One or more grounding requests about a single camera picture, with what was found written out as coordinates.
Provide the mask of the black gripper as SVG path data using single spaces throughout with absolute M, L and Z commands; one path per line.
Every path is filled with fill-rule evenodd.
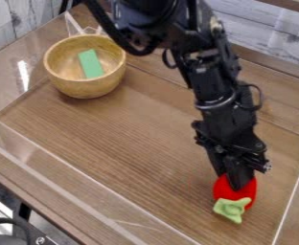
M 196 143 L 206 151 L 218 176 L 226 173 L 232 188 L 241 190 L 254 179 L 254 170 L 265 173 L 272 169 L 267 158 L 267 143 L 248 128 L 241 134 L 216 139 L 209 135 L 204 121 L 194 121 Z

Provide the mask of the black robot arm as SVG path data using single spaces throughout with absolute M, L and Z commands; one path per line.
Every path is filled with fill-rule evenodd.
M 85 4 L 115 43 L 134 56 L 162 49 L 165 65 L 177 69 L 196 93 L 202 119 L 193 122 L 196 141 L 206 149 L 218 175 L 233 190 L 271 168 L 267 144 L 257 137 L 253 84 L 238 79 L 242 66 L 225 23 L 206 0 L 99 0 Z

